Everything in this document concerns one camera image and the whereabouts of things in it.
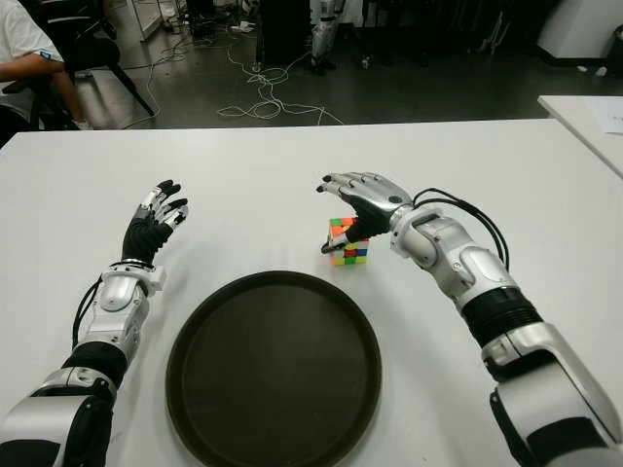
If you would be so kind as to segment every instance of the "black chair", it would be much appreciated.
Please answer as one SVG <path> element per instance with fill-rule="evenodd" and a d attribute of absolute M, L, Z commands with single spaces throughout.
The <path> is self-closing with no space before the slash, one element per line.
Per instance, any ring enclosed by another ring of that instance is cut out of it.
<path fill-rule="evenodd" d="M 16 81 L 2 89 L 6 94 L 16 94 L 27 89 L 32 90 L 34 98 L 28 123 L 33 130 L 39 129 L 39 121 L 43 121 L 45 129 L 78 129 L 61 108 L 52 93 L 52 78 L 50 76 L 40 76 Z M 52 111 L 50 115 L 43 115 L 42 110 L 47 107 Z"/>
<path fill-rule="evenodd" d="M 121 54 L 113 39 L 115 27 L 104 15 L 102 0 L 22 0 L 40 27 L 50 36 L 65 60 L 65 71 L 75 73 L 107 67 L 149 115 L 154 111 L 138 93 L 134 81 L 119 65 Z M 109 38 L 95 37 L 103 30 Z"/>

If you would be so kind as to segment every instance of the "person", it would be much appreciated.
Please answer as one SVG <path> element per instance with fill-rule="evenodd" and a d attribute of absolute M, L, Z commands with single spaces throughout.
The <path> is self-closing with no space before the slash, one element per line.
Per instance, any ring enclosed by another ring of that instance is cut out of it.
<path fill-rule="evenodd" d="M 41 30 L 18 0 L 0 0 L 0 89 L 26 78 L 50 75 L 74 123 L 92 129 L 78 100 L 76 90 L 63 71 L 63 59 L 52 40 Z M 0 91 L 0 147 L 18 131 L 30 129 L 33 94 Z"/>

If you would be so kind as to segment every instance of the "white shirt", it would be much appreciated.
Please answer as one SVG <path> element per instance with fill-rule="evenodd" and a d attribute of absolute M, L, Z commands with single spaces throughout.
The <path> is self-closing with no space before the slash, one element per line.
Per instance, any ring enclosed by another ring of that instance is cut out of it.
<path fill-rule="evenodd" d="M 8 63 L 28 54 L 63 61 L 50 38 L 18 0 L 0 0 L 0 63 Z M 2 93 L 1 89 L 9 84 L 0 84 L 0 105 L 11 107 L 29 120 L 32 92 L 23 90 L 17 94 Z"/>

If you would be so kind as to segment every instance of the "white cable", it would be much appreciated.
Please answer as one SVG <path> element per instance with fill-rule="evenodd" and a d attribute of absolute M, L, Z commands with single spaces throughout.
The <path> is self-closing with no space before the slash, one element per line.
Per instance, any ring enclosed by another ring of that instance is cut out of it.
<path fill-rule="evenodd" d="M 156 97 L 154 96 L 154 94 L 152 93 L 152 90 L 150 88 L 150 85 L 152 83 L 152 79 L 154 78 L 154 68 L 156 66 L 158 66 L 158 65 L 162 65 L 163 63 L 167 63 L 169 61 L 182 61 L 182 60 L 186 59 L 186 53 L 188 51 L 183 51 L 183 52 L 178 52 L 177 51 L 177 48 L 179 48 L 179 47 L 186 47 L 186 46 L 189 46 L 189 45 L 192 44 L 192 41 L 190 43 L 183 44 L 185 39 L 186 39 L 186 37 L 182 37 L 177 42 L 177 44 L 175 44 L 173 47 L 162 49 L 161 52 L 160 52 L 161 57 L 157 61 L 155 61 L 154 63 L 146 65 L 146 66 L 150 67 L 150 70 L 149 70 L 149 79 L 147 80 L 147 85 L 145 86 L 145 89 L 147 90 L 147 93 L 149 94 L 149 96 L 152 98 L 152 100 L 156 104 L 156 107 L 158 107 L 158 110 L 154 113 L 154 115 L 150 115 L 149 117 L 145 117 L 143 119 L 136 120 L 136 121 L 132 122 L 131 124 L 128 124 L 126 126 L 122 126 L 121 129 L 127 129 L 127 128 L 130 128 L 131 126 L 142 124 L 143 122 L 147 122 L 149 120 L 155 119 L 156 117 L 158 117 L 162 113 L 163 108 L 158 103 L 158 100 L 156 99 Z"/>
<path fill-rule="evenodd" d="M 248 84 L 258 84 L 257 92 L 261 100 L 253 104 L 248 110 L 244 110 L 241 107 L 238 107 L 237 105 L 230 105 L 228 107 L 224 107 L 222 109 L 217 110 L 216 113 L 222 117 L 242 117 L 243 115 L 246 115 L 247 117 L 251 117 L 254 119 L 271 120 L 275 118 L 276 116 L 278 116 L 281 112 L 285 112 L 286 114 L 291 114 L 291 115 L 301 115 L 301 114 L 308 114 L 310 112 L 319 112 L 318 120 L 316 122 L 317 125 L 320 125 L 320 123 L 322 122 L 322 117 L 324 115 L 331 117 L 335 122 L 339 123 L 340 125 L 345 125 L 345 123 L 342 122 L 340 119 L 338 119 L 335 115 L 331 114 L 330 112 L 327 112 L 326 107 L 324 106 L 317 107 L 314 105 L 297 104 L 297 103 L 288 104 L 288 103 L 283 102 L 281 99 L 275 97 L 275 93 L 274 93 L 275 86 L 281 85 L 285 83 L 286 81 L 288 81 L 288 79 L 290 78 L 289 76 L 290 68 L 292 68 L 296 63 L 301 61 L 303 58 L 305 58 L 309 54 L 310 53 L 307 52 L 301 55 L 299 58 L 297 58 L 292 63 L 290 63 L 286 68 L 268 68 L 264 70 L 263 73 L 252 73 L 246 70 L 246 68 L 244 68 L 244 65 L 242 63 L 240 63 L 239 61 L 235 61 L 232 58 L 231 46 L 228 47 L 227 59 L 231 63 L 238 65 L 240 69 L 242 70 L 242 72 L 248 75 L 249 78 L 248 80 L 246 80 Z M 270 78 L 268 75 L 274 72 L 278 72 L 277 76 Z M 268 88 L 268 95 L 264 95 L 262 93 L 262 90 L 266 88 Z M 263 109 L 264 107 L 267 107 L 267 106 L 273 107 L 273 110 L 267 113 L 258 112 L 260 109 Z M 300 109 L 306 109 L 306 110 L 298 110 L 298 111 L 290 110 L 290 108 L 292 107 L 295 107 L 295 108 L 298 107 Z"/>

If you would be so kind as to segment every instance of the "white table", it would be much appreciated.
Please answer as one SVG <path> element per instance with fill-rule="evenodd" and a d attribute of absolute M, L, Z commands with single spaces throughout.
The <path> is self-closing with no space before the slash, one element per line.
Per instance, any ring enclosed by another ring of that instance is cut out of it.
<path fill-rule="evenodd" d="M 623 178 L 623 136 L 604 133 L 584 96 L 541 95 L 538 103 Z"/>
<path fill-rule="evenodd" d="M 108 465 L 199 465 L 165 410 L 172 342 L 221 286 L 293 269 L 348 293 L 379 338 L 381 402 L 343 465 L 514 466 L 489 408 L 494 382 L 451 302 L 387 237 L 373 239 L 368 265 L 330 266 L 319 254 L 328 219 L 350 211 L 314 188 L 329 171 L 369 170 L 479 205 L 503 230 L 526 295 L 623 412 L 623 185 L 587 153 L 547 119 L 18 135 L 0 152 L 0 414 L 64 361 L 85 289 L 119 258 L 146 190 L 170 177 L 183 183 L 191 216 L 156 258 L 168 283 L 119 394 Z"/>

